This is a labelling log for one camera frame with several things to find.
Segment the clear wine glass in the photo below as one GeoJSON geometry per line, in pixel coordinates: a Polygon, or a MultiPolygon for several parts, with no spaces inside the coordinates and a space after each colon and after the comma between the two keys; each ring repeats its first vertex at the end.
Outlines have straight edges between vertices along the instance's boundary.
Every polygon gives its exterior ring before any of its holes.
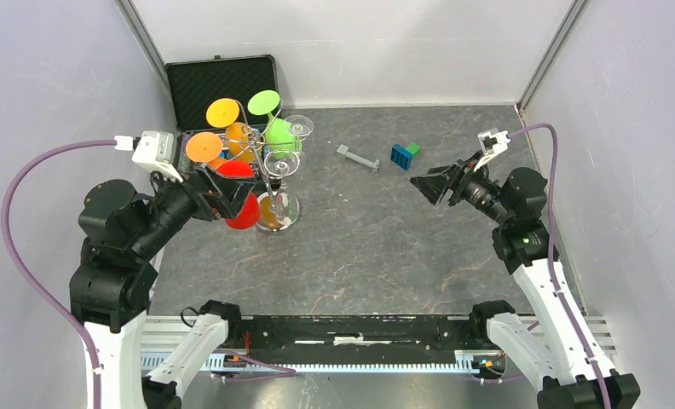
{"type": "Polygon", "coordinates": [[[280,184],[280,189],[287,189],[287,179],[295,174],[301,164],[300,154],[291,150],[270,151],[264,158],[263,164],[270,180],[270,184],[280,184]]]}
{"type": "Polygon", "coordinates": [[[314,131],[314,122],[306,116],[295,114],[285,119],[284,128],[288,134],[285,147],[290,151],[300,152],[303,149],[303,141],[314,131]]]}

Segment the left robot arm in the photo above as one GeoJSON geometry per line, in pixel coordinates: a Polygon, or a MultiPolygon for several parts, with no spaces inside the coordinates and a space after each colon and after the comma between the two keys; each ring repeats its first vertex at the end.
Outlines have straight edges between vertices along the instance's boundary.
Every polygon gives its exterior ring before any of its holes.
{"type": "Polygon", "coordinates": [[[244,336],[239,306],[210,300],[168,358],[142,370],[141,338],[158,277],[153,259],[190,220],[237,216],[257,181],[251,170],[227,176],[203,166],[174,179],[152,171],[150,183],[153,195],[125,180],[105,181],[87,193],[78,218],[86,237],[70,304],[100,361],[94,395],[101,408],[181,407],[212,352],[244,336]]]}

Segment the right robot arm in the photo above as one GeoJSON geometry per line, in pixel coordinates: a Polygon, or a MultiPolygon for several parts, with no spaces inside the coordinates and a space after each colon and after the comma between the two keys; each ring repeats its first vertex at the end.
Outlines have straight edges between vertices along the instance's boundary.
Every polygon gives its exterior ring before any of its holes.
{"type": "Polygon", "coordinates": [[[499,184],[479,164],[481,157],[475,153],[409,181],[432,205],[465,202],[496,222],[496,256],[529,300],[543,337],[535,337],[507,302],[491,301],[473,307],[470,340],[505,352],[534,387],[540,408],[634,407],[638,381],[619,373],[591,333],[541,220],[547,180],[518,167],[499,184]]]}

